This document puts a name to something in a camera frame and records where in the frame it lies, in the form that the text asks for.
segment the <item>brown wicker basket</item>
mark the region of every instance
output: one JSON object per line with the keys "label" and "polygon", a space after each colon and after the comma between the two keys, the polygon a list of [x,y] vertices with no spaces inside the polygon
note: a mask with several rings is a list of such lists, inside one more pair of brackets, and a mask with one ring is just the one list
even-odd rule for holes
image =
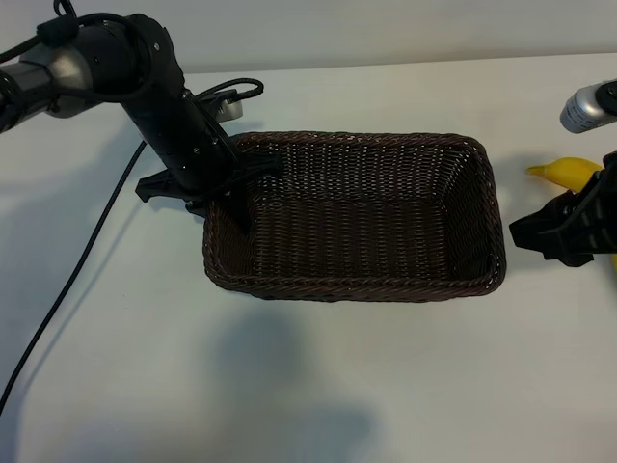
{"label": "brown wicker basket", "polygon": [[249,188],[243,235],[212,203],[205,271],[264,299],[442,301],[505,276],[495,181],[460,135],[245,133],[242,151],[282,155],[281,179]]}

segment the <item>yellow object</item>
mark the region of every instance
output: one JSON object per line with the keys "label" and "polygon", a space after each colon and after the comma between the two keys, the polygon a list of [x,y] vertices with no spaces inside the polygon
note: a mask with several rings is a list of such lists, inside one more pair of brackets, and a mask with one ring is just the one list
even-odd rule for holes
{"label": "yellow object", "polygon": [[529,176],[545,178],[552,183],[580,193],[589,178],[595,172],[601,171],[602,166],[587,159],[578,157],[562,157],[546,166],[533,166],[525,170]]}

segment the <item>table surface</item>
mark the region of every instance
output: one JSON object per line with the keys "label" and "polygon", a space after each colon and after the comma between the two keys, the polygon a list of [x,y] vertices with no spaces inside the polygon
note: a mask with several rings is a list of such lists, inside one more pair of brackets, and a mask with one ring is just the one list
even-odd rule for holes
{"label": "table surface", "polygon": [[[194,92],[242,74],[190,75]],[[229,133],[456,132],[495,169],[504,225],[561,190],[526,166],[600,161],[617,128],[559,124],[617,55],[253,72]],[[140,137],[119,106],[0,137],[0,383],[48,311]],[[0,460],[608,462],[617,432],[617,276],[514,247],[485,297],[264,302],[203,274],[201,221],[142,204],[148,149],[0,418]]]}

